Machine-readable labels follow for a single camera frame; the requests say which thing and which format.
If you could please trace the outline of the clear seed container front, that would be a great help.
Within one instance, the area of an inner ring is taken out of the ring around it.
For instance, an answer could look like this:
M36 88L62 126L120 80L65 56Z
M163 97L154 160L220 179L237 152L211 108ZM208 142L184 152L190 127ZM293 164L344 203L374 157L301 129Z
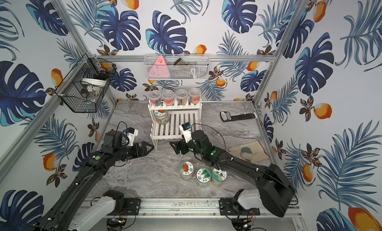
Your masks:
M166 90L162 93L162 98L164 101L164 105L173 106L175 100L175 93L172 90Z

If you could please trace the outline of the clear seed container dark seeds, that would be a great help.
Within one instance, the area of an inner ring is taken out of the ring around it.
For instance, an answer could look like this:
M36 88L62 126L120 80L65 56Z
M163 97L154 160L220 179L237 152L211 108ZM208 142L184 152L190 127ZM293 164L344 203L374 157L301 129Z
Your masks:
M175 97L179 106L185 106L188 103L188 92L184 89L177 90Z

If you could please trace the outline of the white slatted wooden shelf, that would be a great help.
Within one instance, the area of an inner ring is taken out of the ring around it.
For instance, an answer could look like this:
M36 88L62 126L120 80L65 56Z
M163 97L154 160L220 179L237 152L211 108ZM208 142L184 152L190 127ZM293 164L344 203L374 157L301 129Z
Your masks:
M148 109L152 119L150 137L155 148L158 148L160 140L181 139L182 124L199 124L202 121L202 106L202 101L197 104L187 101L186 105L179 105L177 100L173 106L167 106L164 102L160 106L149 104ZM164 124L159 121L159 110L166 114Z

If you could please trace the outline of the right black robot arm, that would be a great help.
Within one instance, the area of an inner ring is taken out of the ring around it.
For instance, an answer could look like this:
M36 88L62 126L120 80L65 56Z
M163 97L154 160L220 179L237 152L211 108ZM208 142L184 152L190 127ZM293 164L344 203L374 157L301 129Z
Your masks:
M172 141L170 146L176 154L192 152L196 157L200 156L206 165L232 173L255 185L263 206L277 217L285 215L295 195L293 185L277 165L257 165L234 157L212 145L202 130L191 133L191 138Z

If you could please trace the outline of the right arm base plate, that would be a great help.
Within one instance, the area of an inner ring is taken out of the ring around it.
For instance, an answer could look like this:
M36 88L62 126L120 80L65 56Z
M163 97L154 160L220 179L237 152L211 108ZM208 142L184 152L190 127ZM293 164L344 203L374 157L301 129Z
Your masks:
M220 198L219 210L221 216L244 216L249 214L260 215L259 208L245 209L238 202L239 195L242 194L244 189L239 189L232 198Z

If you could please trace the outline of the clear seed container red label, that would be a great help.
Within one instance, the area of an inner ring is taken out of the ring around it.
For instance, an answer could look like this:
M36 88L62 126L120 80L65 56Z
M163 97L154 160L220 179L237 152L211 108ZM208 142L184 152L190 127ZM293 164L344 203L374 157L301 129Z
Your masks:
M201 100L201 91L198 88L192 88L189 90L189 97L192 104L198 104Z

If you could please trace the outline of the jar with pineapple lid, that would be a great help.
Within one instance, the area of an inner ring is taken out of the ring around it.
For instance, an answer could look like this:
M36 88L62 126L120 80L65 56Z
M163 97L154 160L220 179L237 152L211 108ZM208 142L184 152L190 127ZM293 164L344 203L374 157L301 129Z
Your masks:
M211 182L214 186L217 186L217 187L222 186L225 183L228 176L225 170L216 169L216 168L213 169L211 174L212 174Z

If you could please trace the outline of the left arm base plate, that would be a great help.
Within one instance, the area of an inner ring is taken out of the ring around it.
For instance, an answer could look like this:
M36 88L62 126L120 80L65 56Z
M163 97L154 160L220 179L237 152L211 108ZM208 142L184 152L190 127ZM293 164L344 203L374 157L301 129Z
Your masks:
M122 192L108 190L103 197L111 198L115 204L108 215L134 216L139 214L141 199L127 198Z

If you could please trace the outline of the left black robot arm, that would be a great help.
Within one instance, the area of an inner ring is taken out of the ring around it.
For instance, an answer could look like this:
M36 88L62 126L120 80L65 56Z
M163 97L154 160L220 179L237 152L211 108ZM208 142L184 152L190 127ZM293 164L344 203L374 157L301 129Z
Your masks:
M104 136L99 151L90 153L82 162L81 169L69 188L45 216L25 231L67 231L76 212L90 191L102 177L119 161L147 156L155 146L145 141L133 142L134 134L110 131Z

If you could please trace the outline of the jar with strawberry lid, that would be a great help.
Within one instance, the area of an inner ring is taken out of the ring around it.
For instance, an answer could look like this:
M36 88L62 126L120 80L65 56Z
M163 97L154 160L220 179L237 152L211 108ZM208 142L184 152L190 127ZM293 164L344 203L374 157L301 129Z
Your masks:
M180 165L179 168L180 177L186 181L191 180L194 175L194 170L194 165L189 161L185 161Z

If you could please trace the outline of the jar with tomato lid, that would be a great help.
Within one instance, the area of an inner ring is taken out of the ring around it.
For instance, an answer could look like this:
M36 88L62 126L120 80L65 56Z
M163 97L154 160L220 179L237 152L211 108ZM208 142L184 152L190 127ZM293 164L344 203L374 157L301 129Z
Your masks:
M170 120L170 115L167 110L155 110L154 116L156 123L159 125L165 125Z

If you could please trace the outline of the jar with green tree lid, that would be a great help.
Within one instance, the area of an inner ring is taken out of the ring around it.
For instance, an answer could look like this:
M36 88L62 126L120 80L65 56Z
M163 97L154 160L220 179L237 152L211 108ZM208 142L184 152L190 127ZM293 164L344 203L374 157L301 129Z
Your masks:
M211 181L211 171L207 168L200 168L196 173L196 179L199 187L208 187Z

